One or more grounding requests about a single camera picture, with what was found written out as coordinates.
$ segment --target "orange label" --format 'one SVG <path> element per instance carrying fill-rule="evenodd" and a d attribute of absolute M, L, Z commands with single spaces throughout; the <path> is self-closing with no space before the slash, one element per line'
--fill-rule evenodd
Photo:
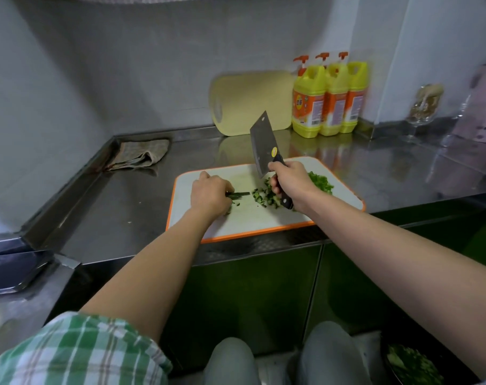
<path fill-rule="evenodd" d="M 318 127 L 322 121 L 324 96 L 309 96 L 293 90 L 293 118 L 305 127 Z"/>
<path fill-rule="evenodd" d="M 325 93 L 322 123 L 327 126 L 339 126 L 345 113 L 346 93 Z"/>
<path fill-rule="evenodd" d="M 349 91 L 345 105 L 345 117 L 343 122 L 352 123 L 357 122 L 359 113 L 361 113 L 362 103 L 364 102 L 364 94 L 366 90 Z"/>

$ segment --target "plaid shirt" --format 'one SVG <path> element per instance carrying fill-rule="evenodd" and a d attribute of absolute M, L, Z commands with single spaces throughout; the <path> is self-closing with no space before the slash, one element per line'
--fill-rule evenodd
<path fill-rule="evenodd" d="M 0 356 L 0 384 L 167 384 L 172 364 L 125 320 L 66 312 Z"/>

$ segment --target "black knife handle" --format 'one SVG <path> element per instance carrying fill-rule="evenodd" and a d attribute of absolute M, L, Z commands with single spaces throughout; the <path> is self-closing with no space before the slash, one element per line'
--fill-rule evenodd
<path fill-rule="evenodd" d="M 286 165 L 280 153 L 277 153 L 277 155 L 275 155 L 273 162 L 280 162 L 284 166 Z M 293 200 L 291 199 L 290 196 L 286 194 L 286 192 L 284 192 L 284 189 L 281 187 L 281 185 L 278 182 L 278 177 L 277 177 L 277 185 L 280 189 L 280 204 L 287 209 L 293 209 Z"/>

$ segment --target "gray pants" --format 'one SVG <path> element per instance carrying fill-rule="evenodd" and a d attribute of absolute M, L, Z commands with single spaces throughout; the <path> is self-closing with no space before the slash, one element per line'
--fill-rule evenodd
<path fill-rule="evenodd" d="M 214 349 L 204 370 L 205 385 L 260 385 L 252 351 L 245 342 L 227 338 Z M 371 385 L 353 339 L 338 324 L 326 321 L 312 330 L 298 362 L 296 385 Z"/>

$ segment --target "hand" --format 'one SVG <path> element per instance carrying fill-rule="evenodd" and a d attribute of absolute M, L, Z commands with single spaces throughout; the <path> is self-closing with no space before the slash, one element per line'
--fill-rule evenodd
<path fill-rule="evenodd" d="M 304 165 L 300 162 L 288 161 L 285 164 L 286 166 L 280 162 L 268 163 L 270 171 L 275 171 L 276 173 L 270 179 L 272 191 L 280 195 L 280 187 L 282 187 L 284 192 L 293 199 L 295 209 L 306 214 L 306 201 L 309 199 L 309 195 L 320 190 L 312 183 Z"/>
<path fill-rule="evenodd" d="M 232 204 L 232 200 L 225 197 L 225 192 L 234 192 L 229 181 L 203 171 L 191 188 L 191 208 L 201 211 L 213 222 L 226 214 Z"/>

